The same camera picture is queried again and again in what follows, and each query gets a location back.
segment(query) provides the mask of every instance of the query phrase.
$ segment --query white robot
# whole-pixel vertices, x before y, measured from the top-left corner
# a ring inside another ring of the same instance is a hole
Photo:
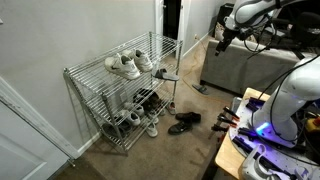
[[[224,39],[219,42],[216,55],[224,51],[236,36],[242,34],[246,38],[250,35],[248,29],[266,24],[274,9],[300,1],[303,0],[237,0],[232,13],[225,18]],[[306,31],[320,34],[319,29],[313,28]],[[297,142],[298,129],[290,117],[307,101],[320,98],[320,57],[305,58],[295,67],[254,114],[251,124],[260,136],[287,147],[293,147]]]

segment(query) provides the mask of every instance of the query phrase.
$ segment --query dark doorway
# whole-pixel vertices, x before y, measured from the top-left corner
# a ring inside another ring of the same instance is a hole
[[[181,0],[164,0],[163,35],[178,38]]]

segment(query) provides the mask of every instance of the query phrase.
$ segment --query metal shelving unit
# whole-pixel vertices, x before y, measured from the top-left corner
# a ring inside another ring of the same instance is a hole
[[[113,143],[121,146],[127,152],[139,139],[151,120],[144,116],[139,126],[133,127],[129,135],[122,137],[118,125],[127,117],[117,121],[115,117],[124,108],[124,102],[134,102],[133,97],[137,90],[140,88],[148,89],[156,92],[162,100],[159,107],[156,108],[159,113],[173,100],[176,83],[174,83],[173,92],[167,92],[161,88],[165,81],[153,78],[151,72],[141,73],[141,76],[135,80],[122,78],[105,70],[105,59],[116,55],[116,53],[121,53],[125,49],[135,48],[147,53],[154,67],[165,68],[170,73],[178,74],[181,47],[182,41],[176,41],[151,32],[145,33],[91,61],[65,68],[64,77],[96,127]],[[164,59],[173,52],[178,54],[178,59],[173,63],[165,62]],[[150,92],[145,92],[143,94],[145,98],[139,101],[138,105],[146,101],[151,94]],[[105,123],[111,124],[115,128],[117,137],[110,136],[108,132],[104,132],[101,127]]]

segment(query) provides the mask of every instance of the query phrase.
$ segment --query gray couch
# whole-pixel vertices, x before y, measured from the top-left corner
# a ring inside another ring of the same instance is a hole
[[[237,39],[217,57],[217,44],[216,40],[209,41],[200,84],[210,83],[237,94],[244,94],[247,87],[263,91],[274,79],[299,61],[292,52],[275,49],[264,51],[247,60],[252,53]],[[247,44],[251,49],[256,47],[255,43]],[[271,94],[278,85],[279,82],[267,93]]]

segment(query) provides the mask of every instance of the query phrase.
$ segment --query blue led light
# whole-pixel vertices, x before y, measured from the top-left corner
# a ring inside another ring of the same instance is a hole
[[[263,123],[261,126],[259,126],[259,127],[256,129],[257,133],[258,133],[258,134],[261,134],[261,131],[262,131],[264,128],[268,127],[269,125],[270,125],[270,124],[267,123],[267,122]]]

